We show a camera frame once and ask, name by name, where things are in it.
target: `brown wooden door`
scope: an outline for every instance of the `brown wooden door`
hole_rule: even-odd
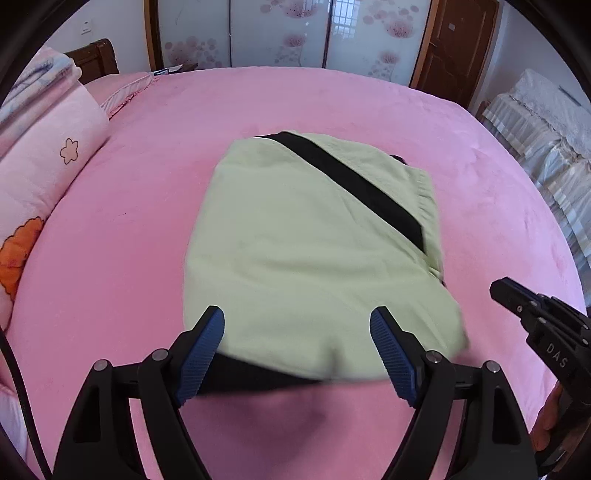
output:
[[[440,0],[417,89],[468,107],[491,42],[496,0]]]

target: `green fabric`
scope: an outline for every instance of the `green fabric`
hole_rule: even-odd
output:
[[[426,349],[452,358],[467,341],[441,285],[428,175],[368,145],[302,135],[407,209],[426,254],[283,145],[234,142],[216,167],[187,251],[184,317],[226,316],[219,351],[317,379],[386,378],[369,315],[387,306]]]

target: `pink bedsheet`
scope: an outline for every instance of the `pink bedsheet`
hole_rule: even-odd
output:
[[[282,129],[365,142],[431,174],[446,283],[471,341],[461,360],[500,362],[532,425],[554,381],[489,285],[509,275],[581,309],[583,296],[539,193],[465,110],[331,70],[249,68],[164,77],[111,122],[111,139],[30,256],[8,332],[50,463],[93,362],[139,361],[183,328],[184,255],[228,145]],[[135,403],[147,473],[159,478],[138,412]],[[388,382],[200,398],[183,409],[216,480],[379,479],[410,415]],[[447,445],[434,478],[449,455]]]

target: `metal screw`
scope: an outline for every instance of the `metal screw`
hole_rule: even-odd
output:
[[[92,368],[97,372],[102,372],[105,368],[109,366],[109,362],[107,360],[97,360]]]
[[[486,369],[489,372],[492,372],[494,374],[501,371],[501,366],[493,360],[489,360],[488,362],[485,363],[485,365],[486,365]]]
[[[168,350],[166,348],[159,348],[152,352],[152,360],[156,360],[157,362],[164,360],[166,357],[168,357]]]
[[[435,350],[429,350],[425,356],[433,364],[438,364],[443,359],[443,356]]]

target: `sliding wardrobe door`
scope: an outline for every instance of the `sliding wardrobe door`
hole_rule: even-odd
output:
[[[330,0],[232,0],[232,66],[322,67]]]
[[[165,67],[198,63],[230,66],[228,0],[159,0],[158,22]]]
[[[408,85],[430,0],[333,0],[326,68]]]

